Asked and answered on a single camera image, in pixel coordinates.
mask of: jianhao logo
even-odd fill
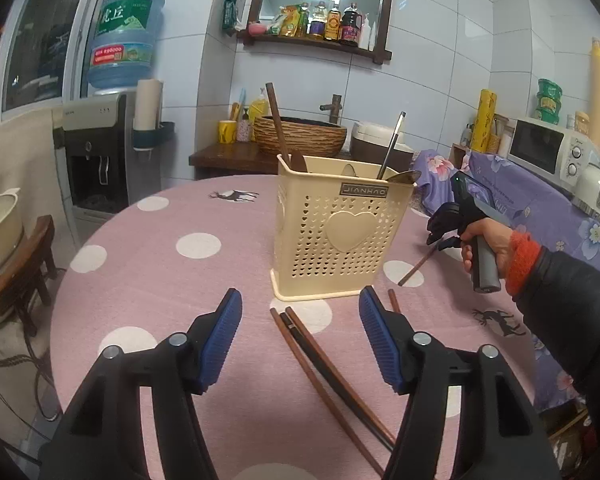
[[[340,185],[340,194],[345,196],[372,196],[374,198],[386,198],[389,186],[365,186],[364,184]]]

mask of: microwave oven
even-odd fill
[[[552,186],[573,193],[587,164],[600,157],[586,135],[525,117],[516,123],[507,158]]]

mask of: purple floral cloth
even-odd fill
[[[457,170],[433,150],[420,153],[413,165],[422,176],[422,204],[433,213],[453,200],[449,177]],[[551,251],[564,251],[600,270],[600,225],[573,206],[558,190],[531,172],[497,155],[469,152],[462,170],[493,193],[496,208],[520,232],[529,232]],[[577,395],[573,380],[551,357],[542,342],[534,338],[536,350],[537,410],[545,410]]]

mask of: window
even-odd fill
[[[62,97],[67,44],[79,1],[27,1],[7,60],[2,111]]]

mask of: wooden stool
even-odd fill
[[[58,275],[51,252],[55,232],[51,215],[39,217],[31,236],[20,245],[14,259],[0,275],[0,316],[13,307],[22,320],[25,340],[35,337],[38,332],[28,309],[33,293],[37,290],[42,303],[51,306],[45,277],[55,279]],[[44,275],[43,262],[46,265]]]

